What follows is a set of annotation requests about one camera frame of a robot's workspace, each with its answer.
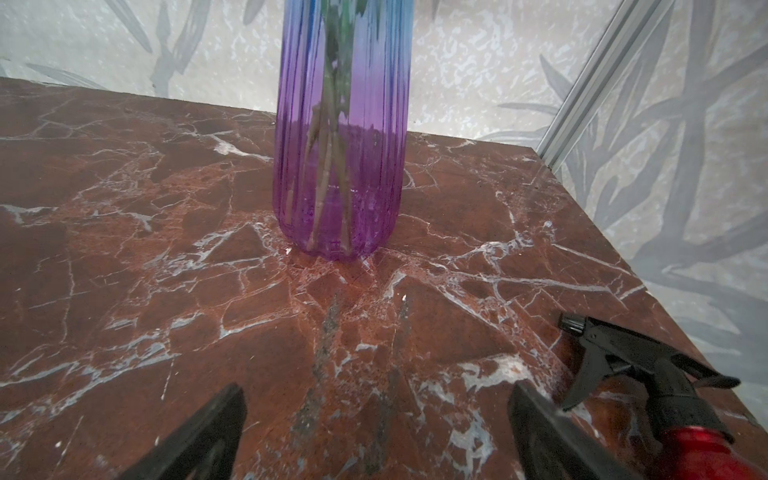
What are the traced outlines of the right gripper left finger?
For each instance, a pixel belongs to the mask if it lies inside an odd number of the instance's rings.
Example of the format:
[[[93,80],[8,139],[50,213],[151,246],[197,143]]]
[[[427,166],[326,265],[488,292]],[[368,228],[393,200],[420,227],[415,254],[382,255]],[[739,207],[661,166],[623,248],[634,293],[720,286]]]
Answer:
[[[246,416],[244,391],[231,383],[119,477],[229,479]]]

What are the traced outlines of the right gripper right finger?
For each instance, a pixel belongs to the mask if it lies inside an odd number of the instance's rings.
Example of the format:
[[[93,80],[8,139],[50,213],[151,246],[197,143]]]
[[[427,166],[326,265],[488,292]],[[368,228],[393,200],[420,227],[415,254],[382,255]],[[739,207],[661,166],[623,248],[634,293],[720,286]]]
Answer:
[[[575,425],[531,382],[514,384],[507,415],[527,479],[641,477]]]

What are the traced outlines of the purple glass vase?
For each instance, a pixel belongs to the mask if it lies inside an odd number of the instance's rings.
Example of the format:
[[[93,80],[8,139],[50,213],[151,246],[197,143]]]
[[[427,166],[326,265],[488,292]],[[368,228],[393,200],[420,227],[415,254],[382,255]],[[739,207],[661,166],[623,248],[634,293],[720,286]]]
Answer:
[[[273,209],[310,255],[352,260],[392,234],[405,173],[414,5],[289,1]]]

